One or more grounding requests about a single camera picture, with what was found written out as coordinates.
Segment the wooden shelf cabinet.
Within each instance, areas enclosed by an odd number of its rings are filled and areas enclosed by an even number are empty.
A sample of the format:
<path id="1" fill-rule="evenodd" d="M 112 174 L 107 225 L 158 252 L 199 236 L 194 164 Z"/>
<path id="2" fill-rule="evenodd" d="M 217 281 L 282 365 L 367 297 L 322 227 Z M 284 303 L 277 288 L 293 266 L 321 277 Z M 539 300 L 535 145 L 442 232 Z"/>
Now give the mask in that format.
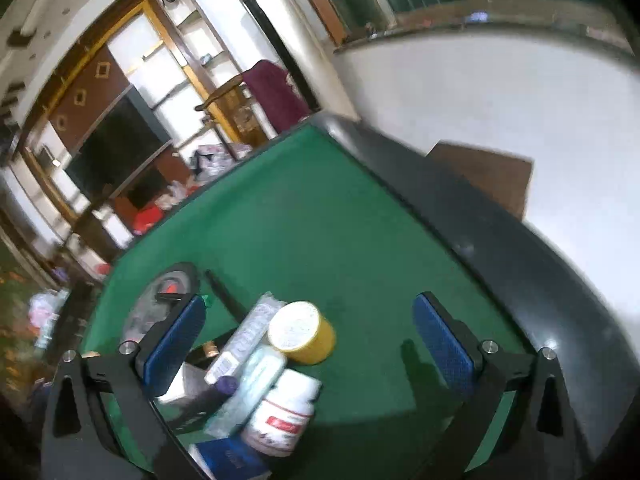
<path id="1" fill-rule="evenodd" d="M 195 183 L 267 139 L 215 24 L 232 0 L 1 0 L 1 225 L 47 281 L 97 280 Z"/>

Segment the grey round table centre disc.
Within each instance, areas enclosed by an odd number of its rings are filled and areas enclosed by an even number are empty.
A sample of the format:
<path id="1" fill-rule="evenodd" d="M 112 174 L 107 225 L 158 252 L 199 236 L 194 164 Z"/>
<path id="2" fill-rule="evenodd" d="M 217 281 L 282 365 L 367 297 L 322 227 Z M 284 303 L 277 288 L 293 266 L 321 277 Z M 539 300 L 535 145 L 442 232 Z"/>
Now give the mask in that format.
<path id="1" fill-rule="evenodd" d="M 190 262 L 175 263 L 157 274 L 134 302 L 122 328 L 120 340 L 139 342 L 155 323 L 166 318 L 171 302 L 158 299 L 158 296 L 182 296 L 197 292 L 199 287 L 198 269 Z"/>

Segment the black television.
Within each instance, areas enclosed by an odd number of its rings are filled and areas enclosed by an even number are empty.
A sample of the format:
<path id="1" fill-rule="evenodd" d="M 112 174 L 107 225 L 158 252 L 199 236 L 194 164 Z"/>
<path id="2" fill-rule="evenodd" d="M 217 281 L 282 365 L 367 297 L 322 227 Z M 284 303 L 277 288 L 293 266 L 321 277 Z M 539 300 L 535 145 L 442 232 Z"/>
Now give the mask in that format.
<path id="1" fill-rule="evenodd" d="M 65 172 L 92 202 L 117 190 L 171 136 L 140 92 L 131 87 L 81 142 Z"/>

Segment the brown cardboard piece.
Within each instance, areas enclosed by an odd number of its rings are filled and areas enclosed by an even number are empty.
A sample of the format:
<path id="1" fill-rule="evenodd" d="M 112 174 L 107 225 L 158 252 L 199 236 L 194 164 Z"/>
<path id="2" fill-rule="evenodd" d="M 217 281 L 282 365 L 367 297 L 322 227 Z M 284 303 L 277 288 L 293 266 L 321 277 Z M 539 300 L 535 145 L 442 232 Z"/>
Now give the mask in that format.
<path id="1" fill-rule="evenodd" d="M 534 168 L 531 159 L 442 141 L 427 157 L 464 177 L 513 217 L 524 219 Z"/>

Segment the pile of clothes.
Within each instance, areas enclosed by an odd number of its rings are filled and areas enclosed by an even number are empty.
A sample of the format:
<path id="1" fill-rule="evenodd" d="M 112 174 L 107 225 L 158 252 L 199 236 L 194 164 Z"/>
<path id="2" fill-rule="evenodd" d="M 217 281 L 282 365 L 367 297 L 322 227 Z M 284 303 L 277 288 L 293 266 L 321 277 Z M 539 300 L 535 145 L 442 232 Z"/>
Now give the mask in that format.
<path id="1" fill-rule="evenodd" d="M 204 144 L 192 154 L 190 166 L 194 178 L 200 182 L 213 180 L 228 171 L 253 149 L 242 143 Z"/>

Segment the black gold lipstick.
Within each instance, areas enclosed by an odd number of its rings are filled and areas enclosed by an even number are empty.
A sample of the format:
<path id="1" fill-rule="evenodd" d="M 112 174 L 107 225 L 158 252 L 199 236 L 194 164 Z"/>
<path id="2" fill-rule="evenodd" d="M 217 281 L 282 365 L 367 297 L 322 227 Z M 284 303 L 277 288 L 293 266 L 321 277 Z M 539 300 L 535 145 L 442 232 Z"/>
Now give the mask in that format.
<path id="1" fill-rule="evenodd" d="M 192 349 L 186 356 L 186 362 L 201 370 L 207 370 L 220 354 L 221 348 L 216 345 L 216 341 L 209 340 Z"/>

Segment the black purple art marker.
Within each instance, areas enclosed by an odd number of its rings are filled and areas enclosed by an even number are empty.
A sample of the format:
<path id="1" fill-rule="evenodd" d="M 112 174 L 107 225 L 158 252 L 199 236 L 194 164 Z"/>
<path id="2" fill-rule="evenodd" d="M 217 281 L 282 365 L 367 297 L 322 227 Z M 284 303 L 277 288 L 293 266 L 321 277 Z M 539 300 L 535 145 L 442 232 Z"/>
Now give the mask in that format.
<path id="1" fill-rule="evenodd" d="M 209 417 L 216 414 L 235 394 L 238 385 L 239 382 L 235 377 L 222 376 L 213 385 L 209 385 L 195 398 L 186 402 L 180 414 L 168 422 L 169 428 L 177 434 L 201 429 Z"/>

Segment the black marker blue cap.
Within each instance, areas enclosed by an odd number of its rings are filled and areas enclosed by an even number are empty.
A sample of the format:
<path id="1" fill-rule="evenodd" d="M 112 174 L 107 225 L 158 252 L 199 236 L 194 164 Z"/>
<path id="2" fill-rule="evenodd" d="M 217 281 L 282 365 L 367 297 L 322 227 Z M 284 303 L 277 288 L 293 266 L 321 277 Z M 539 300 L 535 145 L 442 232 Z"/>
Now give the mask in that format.
<path id="1" fill-rule="evenodd" d="M 241 323 L 246 318 L 246 310 L 243 305 L 232 295 L 228 287 L 216 277 L 212 270 L 206 269 L 204 276 L 215 296 L 224 305 L 235 322 Z"/>

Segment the white standing air conditioner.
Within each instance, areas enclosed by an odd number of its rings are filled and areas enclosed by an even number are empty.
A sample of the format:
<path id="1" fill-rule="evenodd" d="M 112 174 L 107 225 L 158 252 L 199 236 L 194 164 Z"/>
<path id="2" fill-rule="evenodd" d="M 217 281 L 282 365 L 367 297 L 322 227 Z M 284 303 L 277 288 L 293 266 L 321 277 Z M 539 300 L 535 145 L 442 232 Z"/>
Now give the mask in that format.
<path id="1" fill-rule="evenodd" d="M 240 0 L 291 75 L 312 112 L 357 120 L 340 77 L 295 0 Z"/>

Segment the yellow jar white lid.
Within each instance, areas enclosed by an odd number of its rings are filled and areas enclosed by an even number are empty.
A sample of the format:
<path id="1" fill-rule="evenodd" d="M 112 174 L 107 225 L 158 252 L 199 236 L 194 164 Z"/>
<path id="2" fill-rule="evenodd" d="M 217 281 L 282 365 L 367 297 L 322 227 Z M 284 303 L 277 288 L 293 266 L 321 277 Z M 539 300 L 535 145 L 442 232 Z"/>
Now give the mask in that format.
<path id="1" fill-rule="evenodd" d="M 267 338 L 289 360 L 303 365 L 324 361 L 336 345 L 334 328 L 308 301 L 290 302 L 273 315 Z"/>

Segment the teal white tissue pack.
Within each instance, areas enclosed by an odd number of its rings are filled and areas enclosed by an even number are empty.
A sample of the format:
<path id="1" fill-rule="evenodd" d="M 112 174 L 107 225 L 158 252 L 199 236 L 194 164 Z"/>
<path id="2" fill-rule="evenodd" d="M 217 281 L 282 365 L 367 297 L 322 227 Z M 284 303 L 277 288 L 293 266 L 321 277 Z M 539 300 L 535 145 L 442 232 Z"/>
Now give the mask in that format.
<path id="1" fill-rule="evenodd" d="M 240 430 L 280 377 L 285 365 L 286 357 L 282 352 L 269 344 L 258 346 L 242 368 L 235 393 L 206 422 L 206 434 L 214 439 L 224 439 Z"/>

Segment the white red medicine box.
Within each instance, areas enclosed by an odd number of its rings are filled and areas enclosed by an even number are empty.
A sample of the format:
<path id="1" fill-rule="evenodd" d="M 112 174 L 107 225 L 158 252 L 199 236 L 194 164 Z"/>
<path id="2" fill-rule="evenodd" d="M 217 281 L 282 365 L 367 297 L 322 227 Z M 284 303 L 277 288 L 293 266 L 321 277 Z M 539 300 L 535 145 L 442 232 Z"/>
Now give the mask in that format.
<path id="1" fill-rule="evenodd" d="M 204 380 L 213 385 L 224 376 L 239 377 L 243 366 L 268 332 L 270 321 L 284 306 L 285 302 L 273 297 L 270 292 L 260 296 L 206 370 Z"/>

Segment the maroon cloth on chair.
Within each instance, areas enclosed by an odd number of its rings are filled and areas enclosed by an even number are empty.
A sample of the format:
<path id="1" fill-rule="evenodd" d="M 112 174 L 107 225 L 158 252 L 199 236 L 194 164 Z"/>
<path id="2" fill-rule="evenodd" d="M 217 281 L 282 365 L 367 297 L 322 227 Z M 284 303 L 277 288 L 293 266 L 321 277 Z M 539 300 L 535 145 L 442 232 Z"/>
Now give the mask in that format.
<path id="1" fill-rule="evenodd" d="M 311 114 L 306 102 L 288 83 L 288 72 L 268 60 L 260 60 L 242 73 L 277 134 L 288 131 Z"/>

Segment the blue white small box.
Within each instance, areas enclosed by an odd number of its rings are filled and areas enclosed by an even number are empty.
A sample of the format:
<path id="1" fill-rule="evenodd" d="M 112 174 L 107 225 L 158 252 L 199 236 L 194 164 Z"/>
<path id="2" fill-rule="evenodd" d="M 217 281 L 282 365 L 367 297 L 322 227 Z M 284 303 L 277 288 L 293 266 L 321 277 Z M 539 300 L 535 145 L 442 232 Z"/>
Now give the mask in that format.
<path id="1" fill-rule="evenodd" d="M 191 444 L 189 453 L 209 479 L 265 480 L 271 477 L 271 470 L 262 458 L 236 437 Z"/>

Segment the white pill bottle red label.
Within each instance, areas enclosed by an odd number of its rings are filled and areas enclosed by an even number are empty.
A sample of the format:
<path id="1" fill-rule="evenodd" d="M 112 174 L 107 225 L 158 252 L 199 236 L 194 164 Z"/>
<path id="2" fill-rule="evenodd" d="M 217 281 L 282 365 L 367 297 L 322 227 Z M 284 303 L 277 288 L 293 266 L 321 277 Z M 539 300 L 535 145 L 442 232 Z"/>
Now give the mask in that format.
<path id="1" fill-rule="evenodd" d="M 320 380 L 286 368 L 250 415 L 241 439 L 270 457 L 290 456 L 314 417 Z"/>

